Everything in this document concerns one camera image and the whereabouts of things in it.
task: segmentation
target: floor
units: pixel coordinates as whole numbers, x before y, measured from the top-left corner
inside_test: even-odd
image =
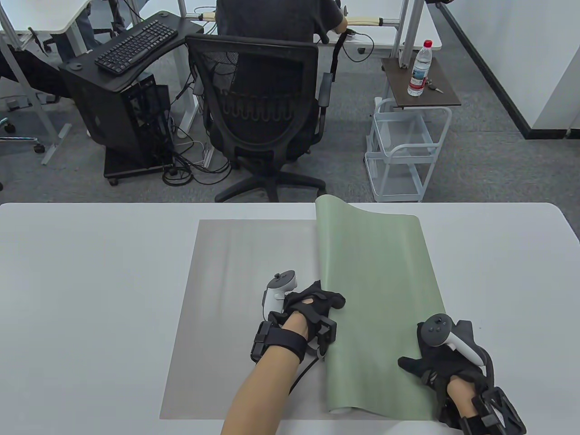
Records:
[[[94,2],[91,20],[94,27],[105,27],[108,20],[107,2]],[[523,140],[516,126],[459,43],[440,14],[431,13],[443,41],[436,53],[463,105],[454,109],[450,132],[441,151],[431,184],[425,195],[429,202],[551,202],[564,213],[572,228],[580,233],[580,141]],[[52,54],[50,61],[58,63]],[[320,71],[328,71],[331,51],[320,51]],[[172,56],[156,62],[151,70],[157,82],[168,83],[173,95],[179,91],[172,74]],[[377,59],[352,63],[344,56],[332,88],[325,135],[287,170],[320,177],[327,182],[328,193],[345,201],[372,201],[369,181],[363,166],[364,138],[368,134],[373,109],[373,97],[380,94],[384,75]],[[18,94],[18,85],[0,81],[0,96]],[[160,175],[122,180],[111,187],[103,178],[104,148],[86,135],[86,130],[74,104],[63,100],[47,106],[51,118],[60,127],[65,121],[73,128],[65,144],[53,156],[50,164],[40,166],[41,156],[28,146],[0,144],[0,181],[5,189],[3,202],[207,202],[216,193],[247,176],[234,171],[215,186],[191,183],[184,187],[163,184]],[[175,113],[179,118],[180,102]],[[20,134],[43,135],[43,129],[30,109],[10,114]],[[437,118],[430,129],[440,129]],[[191,135],[206,141],[199,122]],[[193,160],[201,146],[188,154]],[[215,157],[218,166],[223,157]],[[216,176],[200,176],[211,181]],[[282,201],[313,201],[312,191],[281,189]],[[263,192],[238,197],[237,201],[266,201]]]

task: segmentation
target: wall baseboard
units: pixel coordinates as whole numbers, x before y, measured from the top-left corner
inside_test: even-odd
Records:
[[[567,130],[561,129],[533,129],[530,127],[528,122],[525,120],[521,112],[518,110],[517,106],[514,104],[512,99],[509,97],[506,90],[499,83],[499,80],[495,74],[491,71],[490,67],[485,63],[485,60],[481,57],[479,52],[473,46],[467,35],[463,32],[455,18],[445,5],[440,5],[439,10],[457,35],[457,38],[465,47],[467,53],[472,58],[473,62],[479,68],[485,80],[490,84],[491,89],[495,92],[499,101],[503,104],[505,110],[512,118],[516,127],[524,136],[524,139],[563,139],[567,133]]]

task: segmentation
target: keyboard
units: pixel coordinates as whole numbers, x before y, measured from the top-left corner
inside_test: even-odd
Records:
[[[95,63],[111,74],[122,75],[176,36],[177,30],[153,20],[105,51]]]

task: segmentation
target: forearm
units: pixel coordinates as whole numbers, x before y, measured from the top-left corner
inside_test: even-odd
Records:
[[[334,28],[336,33],[344,33],[346,32],[346,28],[349,26],[349,22],[347,21],[346,17],[342,17],[342,21],[338,26]]]
[[[305,318],[293,314],[283,329],[307,336]],[[222,435],[274,435],[300,361],[288,349],[269,347],[240,387],[227,413]]]
[[[458,376],[452,376],[447,386],[447,394],[455,403],[461,417],[471,418],[477,415],[477,410],[472,402],[476,395],[475,385]]]

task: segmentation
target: black glove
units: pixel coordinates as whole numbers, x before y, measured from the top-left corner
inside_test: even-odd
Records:
[[[303,303],[303,300],[312,299],[312,303]],[[306,317],[308,325],[308,341],[316,337],[317,328],[320,327],[320,318],[328,317],[330,308],[341,309],[345,306],[346,299],[340,293],[325,292],[320,287],[320,281],[315,281],[306,290],[296,293],[291,292],[284,298],[282,313],[272,311],[268,320],[282,326],[294,311],[301,312]]]
[[[414,360],[401,357],[397,363],[400,368],[419,377],[425,385],[435,390],[437,394],[437,419],[450,427],[460,429],[459,412],[447,395],[447,385],[451,376],[455,375],[467,382],[474,383],[477,394],[492,388],[493,379],[486,378],[480,367],[473,364],[461,353],[451,350],[449,346],[432,347],[425,343],[421,337],[422,325],[423,322],[417,325],[417,341],[422,358]]]

